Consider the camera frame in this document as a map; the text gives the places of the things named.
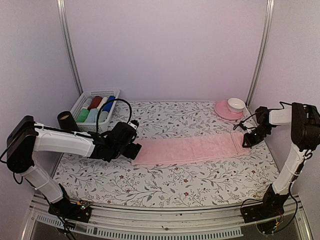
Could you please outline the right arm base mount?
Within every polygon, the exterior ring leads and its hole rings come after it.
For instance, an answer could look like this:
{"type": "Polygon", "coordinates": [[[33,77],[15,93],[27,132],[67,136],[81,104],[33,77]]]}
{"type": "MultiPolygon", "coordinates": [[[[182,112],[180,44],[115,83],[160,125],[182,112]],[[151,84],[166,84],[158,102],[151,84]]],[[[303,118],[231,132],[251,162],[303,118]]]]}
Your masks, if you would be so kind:
{"type": "Polygon", "coordinates": [[[265,210],[262,201],[249,198],[244,200],[240,205],[240,213],[245,223],[252,223],[267,220],[269,218],[274,218],[273,220],[256,224],[257,230],[262,235],[270,236],[285,230],[295,219],[299,205],[298,201],[294,197],[293,201],[295,203],[294,214],[282,228],[279,228],[279,226],[283,223],[284,220],[284,208],[282,208],[282,210],[265,210]]]}

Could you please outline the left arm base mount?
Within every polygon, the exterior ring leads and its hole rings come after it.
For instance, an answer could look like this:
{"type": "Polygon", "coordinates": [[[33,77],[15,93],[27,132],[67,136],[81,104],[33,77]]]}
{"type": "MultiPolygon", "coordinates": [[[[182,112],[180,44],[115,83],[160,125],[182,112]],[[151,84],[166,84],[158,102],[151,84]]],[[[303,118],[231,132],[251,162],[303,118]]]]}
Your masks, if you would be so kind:
{"type": "Polygon", "coordinates": [[[92,208],[72,203],[70,200],[63,198],[56,203],[51,202],[48,212],[62,219],[88,223],[92,214],[92,208]]]}

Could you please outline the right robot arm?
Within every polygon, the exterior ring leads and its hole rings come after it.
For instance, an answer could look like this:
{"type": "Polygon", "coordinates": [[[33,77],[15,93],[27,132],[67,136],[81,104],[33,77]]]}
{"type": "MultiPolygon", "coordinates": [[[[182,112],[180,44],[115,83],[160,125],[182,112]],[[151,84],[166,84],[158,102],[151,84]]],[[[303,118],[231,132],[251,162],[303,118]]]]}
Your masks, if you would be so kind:
{"type": "Polygon", "coordinates": [[[242,147],[251,148],[271,134],[273,128],[290,126],[290,151],[277,179],[266,190],[258,213],[269,218],[282,208],[291,193],[291,187],[304,167],[304,162],[312,157],[320,145],[320,113],[317,107],[298,102],[280,102],[282,108],[260,106],[253,114],[257,126],[243,136],[242,147]]]}

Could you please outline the pink towel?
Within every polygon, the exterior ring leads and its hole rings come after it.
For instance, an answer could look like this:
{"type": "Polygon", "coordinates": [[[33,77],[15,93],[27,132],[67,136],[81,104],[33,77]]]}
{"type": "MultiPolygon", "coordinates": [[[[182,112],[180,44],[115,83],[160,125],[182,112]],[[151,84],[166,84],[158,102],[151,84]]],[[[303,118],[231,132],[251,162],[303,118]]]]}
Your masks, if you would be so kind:
{"type": "Polygon", "coordinates": [[[185,164],[247,155],[241,132],[205,136],[141,140],[133,166],[185,164]]]}

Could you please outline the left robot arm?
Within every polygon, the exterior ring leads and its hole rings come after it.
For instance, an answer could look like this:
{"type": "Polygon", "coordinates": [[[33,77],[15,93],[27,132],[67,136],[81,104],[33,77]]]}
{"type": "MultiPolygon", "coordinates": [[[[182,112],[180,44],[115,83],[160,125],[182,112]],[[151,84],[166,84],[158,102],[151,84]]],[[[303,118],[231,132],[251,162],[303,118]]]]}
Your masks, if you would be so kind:
{"type": "Polygon", "coordinates": [[[26,115],[8,136],[1,157],[6,157],[4,163],[11,172],[29,181],[63,217],[70,217],[74,205],[63,187],[33,160],[33,153],[68,153],[105,162],[119,156],[134,160],[142,147],[134,142],[138,126],[136,120],[130,120],[104,133],[77,132],[45,126],[26,115]]]}

